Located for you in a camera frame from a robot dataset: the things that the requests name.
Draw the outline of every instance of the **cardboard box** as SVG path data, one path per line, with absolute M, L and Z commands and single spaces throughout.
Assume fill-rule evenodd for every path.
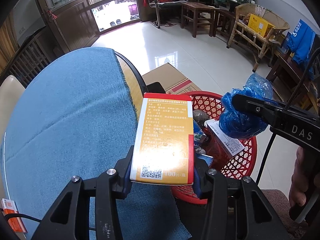
M 268 35 L 269 31 L 272 27 L 274 27 L 274 25 L 259 16 L 251 14 L 248 27 L 254 30 L 260 36 L 265 37 Z
M 231 138 L 221 131 L 219 127 L 219 121 L 210 119 L 205 121 L 204 125 L 207 127 L 210 133 L 216 137 L 217 142 L 230 158 L 244 150 L 243 144 L 238 139 Z
M 211 14 L 210 13 L 200 13 L 201 16 L 203 16 L 204 18 L 210 19 L 211 18 Z
M 191 80 L 169 63 L 151 70 L 142 77 L 147 85 L 160 82 L 167 94 L 178 95 L 190 91 L 201 91 Z
M 193 143 L 191 97 L 145 93 L 130 179 L 152 184 L 192 184 Z

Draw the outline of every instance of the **white tile floor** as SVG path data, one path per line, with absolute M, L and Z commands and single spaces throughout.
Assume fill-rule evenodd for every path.
M 252 54 L 236 45 L 227 49 L 225 38 L 219 34 L 216 38 L 209 37 L 205 30 L 193 38 L 189 28 L 181 29 L 177 24 L 157 29 L 148 22 L 137 23 L 101 36 L 93 46 L 112 48 L 123 54 L 141 75 L 169 62 L 202 90 L 224 95 L 232 88 L 241 88 L 252 74 Z M 263 77 L 269 71 L 265 62 L 260 63 L 257 69 Z M 257 136 L 258 153 L 251 175 L 253 179 L 257 177 L 270 137 L 268 128 Z M 288 196 L 296 149 L 295 144 L 276 137 L 260 188 L 279 189 Z

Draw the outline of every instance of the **beige chair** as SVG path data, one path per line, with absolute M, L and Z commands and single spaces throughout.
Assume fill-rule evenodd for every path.
M 255 8 L 256 8 L 256 5 L 251 3 L 241 4 L 236 7 L 236 21 L 235 21 L 235 25 L 233 26 L 233 30 L 227 44 L 227 48 L 229 49 L 235 35 L 239 34 L 248 43 L 250 43 L 254 48 L 258 50 L 258 57 L 256 57 L 255 53 L 253 54 L 256 62 L 252 69 L 253 72 L 257 70 L 261 59 L 266 54 L 268 49 L 272 50 L 272 46 L 276 44 L 276 41 L 279 38 L 279 36 L 285 30 L 290 29 L 289 24 L 284 19 L 280 18 L 278 15 L 276 15 L 272 11 L 266 9 L 263 19 L 273 24 L 274 27 L 272 27 L 272 29 L 269 31 L 267 36 L 265 37 L 260 36 L 259 34 L 255 33 L 254 30 L 250 29 L 247 25 L 245 25 L 243 22 L 239 20 L 239 18 L 243 18 L 247 16 L 249 13 L 254 14 Z M 257 40 L 262 43 L 262 46 L 259 46 L 258 44 L 256 44 Z
M 5 129 L 8 125 L 11 113 L 21 97 L 25 88 L 21 83 L 12 75 L 8 76 L 0 86 L 0 137 L 2 140 Z M 5 198 L 4 185 L 2 183 L 0 173 L 0 201 Z M 17 234 L 20 239 L 25 239 L 22 233 Z

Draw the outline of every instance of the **rattan chair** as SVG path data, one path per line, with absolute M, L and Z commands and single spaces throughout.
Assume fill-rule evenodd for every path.
M 229 38 L 227 48 L 230 48 L 231 43 L 234 41 L 234 37 L 236 34 L 239 34 L 241 37 L 243 37 L 248 43 L 250 43 L 254 48 L 258 50 L 258 56 L 254 53 L 255 58 L 255 64 L 252 69 L 253 72 L 255 72 L 258 68 L 258 65 L 263 58 L 263 56 L 266 54 L 268 49 L 272 49 L 272 46 L 274 46 L 278 39 L 278 37 L 285 31 L 290 29 L 289 24 L 273 13 L 272 11 L 266 9 L 266 12 L 263 16 L 265 20 L 273 24 L 275 27 L 273 27 L 267 36 L 262 37 L 259 34 L 255 33 L 252 29 L 250 29 L 247 25 L 245 25 L 242 21 L 239 20 L 239 18 L 245 17 L 249 13 L 254 14 L 255 13 L 256 5 L 251 3 L 245 3 L 241 4 L 236 7 L 236 21 L 233 26 L 233 30 L 231 33 L 231 36 Z M 256 41 L 260 41 L 262 45 L 259 45 L 256 43 Z

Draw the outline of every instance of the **wooden side table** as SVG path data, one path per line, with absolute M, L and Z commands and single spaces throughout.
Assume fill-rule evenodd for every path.
M 189 11 L 193 12 L 193 18 L 189 16 Z M 203 16 L 200 16 L 200 13 L 208 12 L 210 13 L 210 19 L 205 18 Z M 193 22 L 193 31 L 192 31 L 192 37 L 197 36 L 197 27 L 198 26 L 210 26 L 209 29 L 209 36 L 212 37 L 213 35 L 213 21 L 214 21 L 214 8 L 204 5 L 202 3 L 197 2 L 184 2 L 181 3 L 181 28 L 184 28 L 185 22 L 191 21 Z
M 232 33 L 233 26 L 235 25 L 236 14 L 223 9 L 214 9 L 214 24 L 213 24 L 213 36 L 216 36 L 216 33 L 219 32 L 221 35 L 226 35 L 230 37 Z

